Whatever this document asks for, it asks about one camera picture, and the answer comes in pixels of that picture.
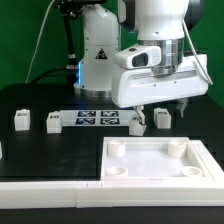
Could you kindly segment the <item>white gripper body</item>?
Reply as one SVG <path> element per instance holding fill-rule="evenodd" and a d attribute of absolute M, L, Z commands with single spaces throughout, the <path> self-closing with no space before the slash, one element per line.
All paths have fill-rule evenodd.
<path fill-rule="evenodd" d="M 112 101 L 120 108 L 204 95 L 207 90 L 208 82 L 194 56 L 185 57 L 171 75 L 118 68 L 112 78 Z"/>

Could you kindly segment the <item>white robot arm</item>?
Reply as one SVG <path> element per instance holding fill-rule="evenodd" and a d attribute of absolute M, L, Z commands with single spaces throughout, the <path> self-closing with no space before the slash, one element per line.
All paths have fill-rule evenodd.
<path fill-rule="evenodd" d="M 207 56 L 185 57 L 190 39 L 184 17 L 193 0 L 118 0 L 118 14 L 98 4 L 84 7 L 85 53 L 75 88 L 90 96 L 109 95 L 120 108 L 132 107 L 145 123 L 146 104 L 204 94 L 212 83 Z"/>

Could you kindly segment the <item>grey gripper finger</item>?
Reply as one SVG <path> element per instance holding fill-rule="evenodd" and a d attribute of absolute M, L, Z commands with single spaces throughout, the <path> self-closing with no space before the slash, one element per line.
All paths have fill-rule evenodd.
<path fill-rule="evenodd" d="M 184 110 L 186 109 L 188 105 L 188 99 L 182 98 L 178 100 L 177 110 L 180 112 L 180 117 L 184 117 Z"/>
<path fill-rule="evenodd" d="M 136 113 L 137 113 L 137 116 L 138 116 L 138 119 L 139 119 L 139 122 L 144 125 L 145 124 L 145 115 L 143 113 L 143 110 L 144 110 L 144 107 L 143 106 L 135 106 L 134 107 Z"/>

